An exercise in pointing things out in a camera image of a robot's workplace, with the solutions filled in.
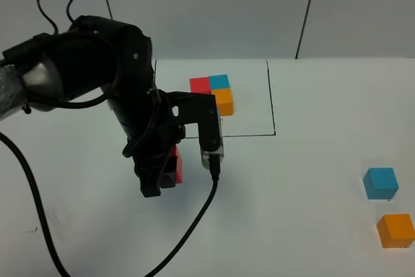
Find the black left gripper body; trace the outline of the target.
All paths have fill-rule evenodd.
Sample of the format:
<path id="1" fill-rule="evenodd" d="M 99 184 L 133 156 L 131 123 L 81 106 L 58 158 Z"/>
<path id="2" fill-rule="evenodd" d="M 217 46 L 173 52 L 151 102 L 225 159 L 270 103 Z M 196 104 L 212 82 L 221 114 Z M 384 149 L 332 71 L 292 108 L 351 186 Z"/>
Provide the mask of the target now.
<path id="1" fill-rule="evenodd" d="M 143 130 L 137 131 L 127 141 L 124 156 L 133 158 L 136 170 L 160 171 L 168 160 L 173 147 L 185 137 L 185 126 L 174 120 L 167 94 L 148 90 L 152 109 Z"/>

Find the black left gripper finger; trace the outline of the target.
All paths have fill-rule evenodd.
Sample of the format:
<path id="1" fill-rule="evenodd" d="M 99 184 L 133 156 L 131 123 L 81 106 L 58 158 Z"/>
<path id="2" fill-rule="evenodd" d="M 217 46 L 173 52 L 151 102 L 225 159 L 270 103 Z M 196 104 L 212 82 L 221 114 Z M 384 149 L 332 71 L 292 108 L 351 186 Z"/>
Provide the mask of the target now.
<path id="1" fill-rule="evenodd" d="M 161 174 L 160 187 L 171 188 L 176 185 L 176 168 L 177 168 L 177 157 L 171 156 Z"/>
<path id="2" fill-rule="evenodd" d="M 140 180 L 140 190 L 144 197 L 161 195 L 160 178 L 168 158 L 140 159 L 137 162 L 137 176 Z"/>

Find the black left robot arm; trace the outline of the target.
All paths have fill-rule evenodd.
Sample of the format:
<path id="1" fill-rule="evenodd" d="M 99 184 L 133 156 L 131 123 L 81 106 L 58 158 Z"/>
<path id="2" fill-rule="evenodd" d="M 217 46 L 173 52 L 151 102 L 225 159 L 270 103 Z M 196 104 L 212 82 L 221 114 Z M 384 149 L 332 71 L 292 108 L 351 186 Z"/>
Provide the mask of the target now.
<path id="1" fill-rule="evenodd" d="M 107 102 L 122 126 L 140 190 L 157 197 L 171 187 L 166 168 L 183 136 L 167 94 L 154 82 L 152 41 L 136 26 L 97 16 L 80 16 L 67 32 L 41 33 L 7 49 L 35 109 L 81 109 Z"/>

